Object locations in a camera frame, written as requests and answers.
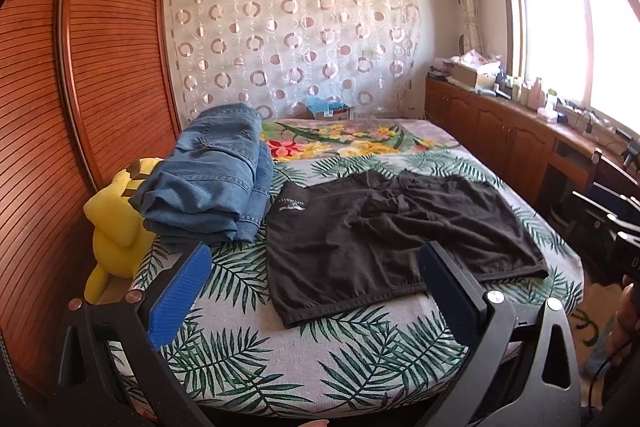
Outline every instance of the white logo print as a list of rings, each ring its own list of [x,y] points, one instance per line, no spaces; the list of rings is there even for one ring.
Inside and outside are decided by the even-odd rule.
[[[302,201],[289,200],[289,198],[283,198],[282,206],[280,210],[305,210],[305,204]]]

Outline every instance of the denim jeans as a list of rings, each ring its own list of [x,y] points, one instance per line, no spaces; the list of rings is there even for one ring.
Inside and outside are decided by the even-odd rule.
[[[242,103],[201,113],[129,200],[144,227],[167,241],[252,241],[273,177],[261,122]]]

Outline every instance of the yellow plush toy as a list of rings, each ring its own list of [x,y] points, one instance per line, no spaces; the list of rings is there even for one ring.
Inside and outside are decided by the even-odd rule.
[[[143,158],[118,172],[108,187],[84,204],[84,214],[94,226],[94,256],[97,266],[84,287],[84,299],[96,304],[109,274],[131,279],[156,235],[142,227],[142,216],[129,198],[151,174],[160,158]]]

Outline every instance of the bed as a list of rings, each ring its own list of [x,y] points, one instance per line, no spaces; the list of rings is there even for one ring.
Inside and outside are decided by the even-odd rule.
[[[268,121],[272,199],[287,181],[312,185],[375,169],[459,174],[492,184],[512,206],[549,267],[545,280],[484,284],[512,301],[582,299],[578,256],[500,178],[439,127],[420,120]],[[284,328],[270,303],[264,225],[252,245],[212,246],[212,269],[178,335],[161,356],[199,404],[242,413],[331,418],[408,405],[440,391],[460,367],[457,344],[433,299],[413,295]],[[146,289],[175,255],[156,238],[131,287]],[[506,357],[517,346],[510,346]],[[116,367],[136,408],[153,417],[118,343]]]

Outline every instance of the louvered door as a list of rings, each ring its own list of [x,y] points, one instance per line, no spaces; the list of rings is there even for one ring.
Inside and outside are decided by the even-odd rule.
[[[19,376],[40,389],[65,305],[93,264],[90,192],[58,95],[55,4],[0,8],[0,327]]]
[[[43,393],[66,304],[95,266],[82,206],[174,145],[163,36],[161,0],[0,8],[0,328],[18,376]]]
[[[63,0],[66,81],[98,187],[175,143],[160,13],[161,0]]]

